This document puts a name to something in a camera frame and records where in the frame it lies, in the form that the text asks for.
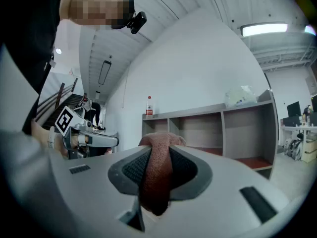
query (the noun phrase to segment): brown towel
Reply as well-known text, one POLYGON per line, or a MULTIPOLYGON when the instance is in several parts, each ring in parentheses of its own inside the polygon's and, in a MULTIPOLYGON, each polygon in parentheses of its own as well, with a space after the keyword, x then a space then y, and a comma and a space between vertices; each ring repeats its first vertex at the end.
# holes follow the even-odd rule
POLYGON ((152 145, 145 177, 140 186, 140 202, 145 209, 159 216, 167 209, 172 185, 173 168, 168 147, 186 146, 186 141, 173 133, 156 132, 145 135, 140 145, 152 145))

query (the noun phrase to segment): white plastic bag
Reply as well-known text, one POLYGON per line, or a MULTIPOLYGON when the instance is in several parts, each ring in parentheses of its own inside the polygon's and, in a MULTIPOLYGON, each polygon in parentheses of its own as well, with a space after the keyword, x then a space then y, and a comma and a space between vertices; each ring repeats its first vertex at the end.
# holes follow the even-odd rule
POLYGON ((242 106, 250 103, 257 103, 257 98, 249 85, 239 86, 230 89, 224 97, 227 108, 242 106))

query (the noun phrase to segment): gray floor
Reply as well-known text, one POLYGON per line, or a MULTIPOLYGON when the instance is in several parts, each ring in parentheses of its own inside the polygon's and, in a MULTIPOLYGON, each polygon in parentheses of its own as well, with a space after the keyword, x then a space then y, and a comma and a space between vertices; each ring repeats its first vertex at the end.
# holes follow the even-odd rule
POLYGON ((289 200, 307 194, 317 176, 317 159, 306 163, 277 154, 271 183, 282 190, 289 200))

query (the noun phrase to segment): gray bookshelf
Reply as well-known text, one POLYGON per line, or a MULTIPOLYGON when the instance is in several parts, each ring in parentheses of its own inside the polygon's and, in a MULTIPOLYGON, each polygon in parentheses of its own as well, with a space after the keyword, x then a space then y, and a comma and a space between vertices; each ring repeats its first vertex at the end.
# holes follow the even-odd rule
POLYGON ((188 147, 235 159, 269 179, 277 151, 277 115, 273 94, 266 90, 256 104, 225 104, 142 116, 142 136, 172 132, 188 147))

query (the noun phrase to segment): staircase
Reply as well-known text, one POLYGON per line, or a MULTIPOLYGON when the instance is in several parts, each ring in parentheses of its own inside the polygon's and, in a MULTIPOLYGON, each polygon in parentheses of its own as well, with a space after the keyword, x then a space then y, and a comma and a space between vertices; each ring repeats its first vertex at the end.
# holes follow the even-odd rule
POLYGON ((65 106, 68 106, 70 108, 74 108, 83 98, 81 95, 72 94, 69 96, 67 100, 65 100, 52 114, 51 116, 46 120, 46 122, 43 124, 44 129, 50 129, 50 127, 55 126, 55 122, 60 114, 60 112, 63 110, 65 106))

